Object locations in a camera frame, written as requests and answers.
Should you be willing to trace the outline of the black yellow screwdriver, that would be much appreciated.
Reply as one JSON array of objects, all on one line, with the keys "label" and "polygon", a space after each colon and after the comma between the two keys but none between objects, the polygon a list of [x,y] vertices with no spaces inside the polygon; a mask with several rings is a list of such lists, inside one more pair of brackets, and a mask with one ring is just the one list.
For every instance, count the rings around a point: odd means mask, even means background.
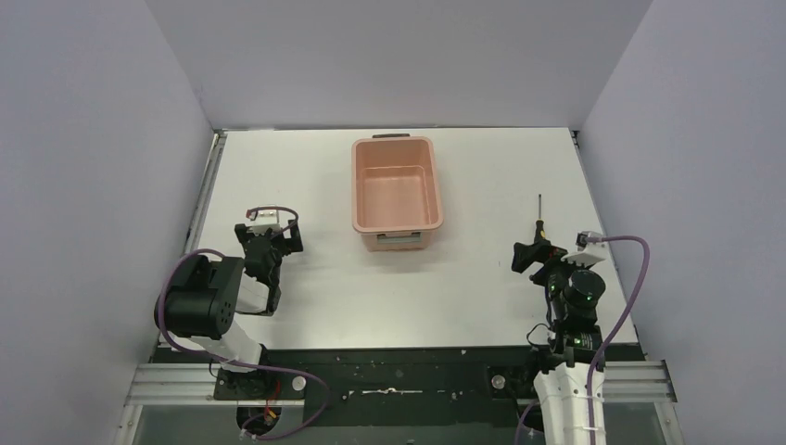
[{"label": "black yellow screwdriver", "polygon": [[542,218],[542,194],[538,194],[538,216],[536,219],[536,230],[534,241],[539,243],[546,239],[545,235],[545,222]]}]

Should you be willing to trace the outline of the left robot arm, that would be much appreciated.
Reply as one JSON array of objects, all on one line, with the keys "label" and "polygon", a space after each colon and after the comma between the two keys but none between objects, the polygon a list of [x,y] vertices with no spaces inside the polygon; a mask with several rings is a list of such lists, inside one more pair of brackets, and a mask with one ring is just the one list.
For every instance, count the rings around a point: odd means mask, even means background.
[{"label": "left robot arm", "polygon": [[243,254],[212,261],[197,254],[178,266],[154,315],[177,337],[188,338],[220,365],[218,394],[262,399],[275,393],[278,374],[268,370],[266,347],[235,321],[237,314],[272,316],[281,291],[284,257],[302,251],[294,219],[239,223],[235,237]]}]

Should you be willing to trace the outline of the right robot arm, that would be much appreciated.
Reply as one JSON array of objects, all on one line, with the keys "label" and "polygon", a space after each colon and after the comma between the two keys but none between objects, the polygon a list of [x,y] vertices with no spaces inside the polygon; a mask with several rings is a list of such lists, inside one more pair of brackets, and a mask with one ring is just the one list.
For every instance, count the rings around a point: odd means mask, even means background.
[{"label": "right robot arm", "polygon": [[530,378],[538,400],[542,432],[548,444],[604,444],[602,414],[604,359],[597,306],[606,290],[592,267],[606,261],[595,245],[569,252],[542,238],[513,244],[512,270],[524,273],[537,264],[529,280],[544,289],[548,345],[538,346],[536,373]]}]

